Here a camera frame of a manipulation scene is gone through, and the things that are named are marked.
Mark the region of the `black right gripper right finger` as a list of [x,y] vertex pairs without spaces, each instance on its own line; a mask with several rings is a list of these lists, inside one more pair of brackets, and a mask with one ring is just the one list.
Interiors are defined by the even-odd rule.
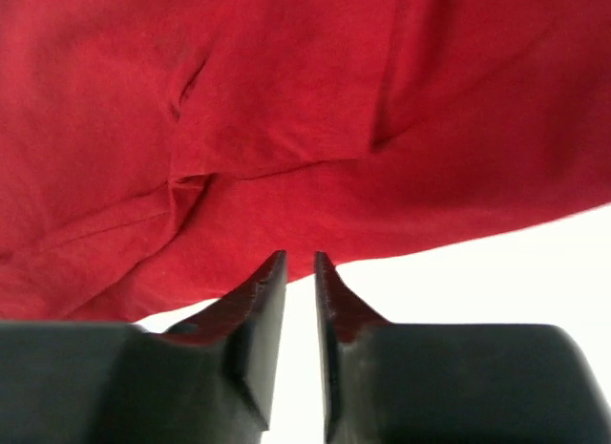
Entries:
[[314,258],[327,443],[606,443],[583,354],[549,325],[397,324]]

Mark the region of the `red t-shirt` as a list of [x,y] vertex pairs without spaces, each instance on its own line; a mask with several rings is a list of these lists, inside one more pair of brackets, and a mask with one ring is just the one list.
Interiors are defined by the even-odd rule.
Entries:
[[610,0],[1,0],[1,315],[136,321],[610,200]]

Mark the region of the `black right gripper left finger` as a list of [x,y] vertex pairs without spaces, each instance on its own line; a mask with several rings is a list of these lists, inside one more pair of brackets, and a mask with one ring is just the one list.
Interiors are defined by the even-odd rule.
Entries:
[[3,322],[5,443],[257,443],[269,427],[286,255],[162,333]]

